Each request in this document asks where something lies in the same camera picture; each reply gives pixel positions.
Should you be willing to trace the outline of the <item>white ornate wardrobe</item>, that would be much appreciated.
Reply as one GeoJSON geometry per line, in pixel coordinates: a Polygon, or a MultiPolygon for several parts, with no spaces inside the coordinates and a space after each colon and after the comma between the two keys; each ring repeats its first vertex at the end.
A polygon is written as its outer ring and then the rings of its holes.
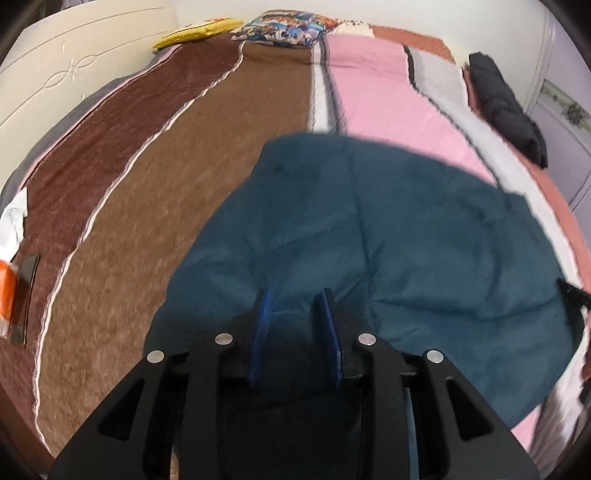
{"type": "Polygon", "coordinates": [[[548,173],[585,230],[590,229],[590,70],[553,14],[547,68],[532,118],[547,145],[548,173]]]}

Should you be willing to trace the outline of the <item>yellow pillow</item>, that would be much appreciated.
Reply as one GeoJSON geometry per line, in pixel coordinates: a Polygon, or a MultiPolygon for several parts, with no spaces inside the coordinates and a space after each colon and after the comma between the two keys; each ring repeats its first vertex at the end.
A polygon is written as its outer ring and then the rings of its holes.
{"type": "Polygon", "coordinates": [[[190,24],[166,34],[152,48],[161,50],[190,41],[204,40],[219,34],[229,33],[242,25],[243,21],[236,18],[215,18],[199,24],[190,24]]]}

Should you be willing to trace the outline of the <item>black smartphone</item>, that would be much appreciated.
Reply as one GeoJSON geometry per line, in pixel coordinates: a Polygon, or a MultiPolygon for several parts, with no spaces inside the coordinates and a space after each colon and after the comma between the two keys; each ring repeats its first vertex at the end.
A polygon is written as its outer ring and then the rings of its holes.
{"type": "Polygon", "coordinates": [[[9,340],[12,344],[25,346],[32,289],[39,265],[38,254],[26,257],[17,270],[17,282],[11,313],[9,340]]]}

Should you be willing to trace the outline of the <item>white bed headboard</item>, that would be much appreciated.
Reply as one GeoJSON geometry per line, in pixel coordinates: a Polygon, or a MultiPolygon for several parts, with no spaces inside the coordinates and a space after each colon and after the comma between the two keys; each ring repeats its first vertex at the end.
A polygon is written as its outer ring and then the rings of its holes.
{"type": "Polygon", "coordinates": [[[176,26],[170,2],[125,0],[89,2],[25,28],[1,64],[1,178],[88,95],[146,66],[176,26]]]}

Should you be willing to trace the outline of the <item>striped brown pink bed blanket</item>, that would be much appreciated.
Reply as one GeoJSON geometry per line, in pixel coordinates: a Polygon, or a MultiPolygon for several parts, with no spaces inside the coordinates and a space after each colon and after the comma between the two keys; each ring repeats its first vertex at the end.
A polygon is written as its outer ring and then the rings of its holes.
{"type": "MultiPolygon", "coordinates": [[[[345,136],[431,158],[523,196],[563,279],[590,294],[590,254],[541,169],[478,105],[469,63],[429,38],[379,28],[311,48],[233,41],[176,47],[86,99],[9,180],[27,188],[17,252],[40,256],[25,346],[4,339],[1,383],[51,479],[237,479],[228,430],[252,418],[252,309],[190,350],[146,351],[168,283],[267,143],[345,136]]],[[[394,348],[335,301],[342,383],[333,479],[586,479],[590,309],[545,399],[509,426],[439,349],[394,348]]]]}

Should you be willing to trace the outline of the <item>teal quilted puffer jacket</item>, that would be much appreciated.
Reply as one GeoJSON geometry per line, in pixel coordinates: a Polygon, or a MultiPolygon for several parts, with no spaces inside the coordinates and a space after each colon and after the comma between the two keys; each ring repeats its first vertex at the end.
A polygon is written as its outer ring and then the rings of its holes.
{"type": "Polygon", "coordinates": [[[388,145],[300,134],[266,144],[172,275],[146,351],[182,353],[270,292],[259,399],[228,430],[237,479],[353,475],[332,441],[328,365],[311,314],[331,289],[411,354],[441,350],[509,426],[550,393],[581,338],[562,270],[526,199],[388,145]]]}

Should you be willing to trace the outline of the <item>colourful cartoon pillow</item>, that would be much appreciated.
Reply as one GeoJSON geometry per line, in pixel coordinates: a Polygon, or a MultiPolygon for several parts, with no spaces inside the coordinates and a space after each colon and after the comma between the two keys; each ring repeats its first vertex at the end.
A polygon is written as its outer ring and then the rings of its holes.
{"type": "Polygon", "coordinates": [[[233,41],[249,41],[280,47],[311,48],[339,21],[300,10],[269,10],[232,33],[233,41]]]}

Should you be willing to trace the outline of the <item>white crumpled tissue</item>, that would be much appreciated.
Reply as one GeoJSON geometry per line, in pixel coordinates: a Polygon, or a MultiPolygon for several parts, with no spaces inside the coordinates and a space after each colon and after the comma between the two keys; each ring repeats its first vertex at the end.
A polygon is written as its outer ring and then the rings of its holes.
{"type": "Polygon", "coordinates": [[[24,240],[24,220],[28,216],[27,188],[19,191],[1,214],[0,258],[11,262],[24,240]]]}

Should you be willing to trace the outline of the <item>folded black puffer jacket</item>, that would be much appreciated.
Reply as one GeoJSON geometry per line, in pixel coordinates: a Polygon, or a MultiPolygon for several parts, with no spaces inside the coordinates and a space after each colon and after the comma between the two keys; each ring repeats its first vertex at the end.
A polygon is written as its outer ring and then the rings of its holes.
{"type": "Polygon", "coordinates": [[[468,71],[484,118],[527,159],[546,169],[549,161],[543,133],[522,109],[493,58],[480,52],[470,54],[468,71]]]}

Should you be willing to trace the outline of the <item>orange white plastic bag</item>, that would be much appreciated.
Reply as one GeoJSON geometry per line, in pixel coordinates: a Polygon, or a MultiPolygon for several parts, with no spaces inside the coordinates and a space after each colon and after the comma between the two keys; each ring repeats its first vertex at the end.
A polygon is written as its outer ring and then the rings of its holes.
{"type": "Polygon", "coordinates": [[[0,261],[0,336],[7,339],[19,316],[18,267],[10,262],[0,261]]]}

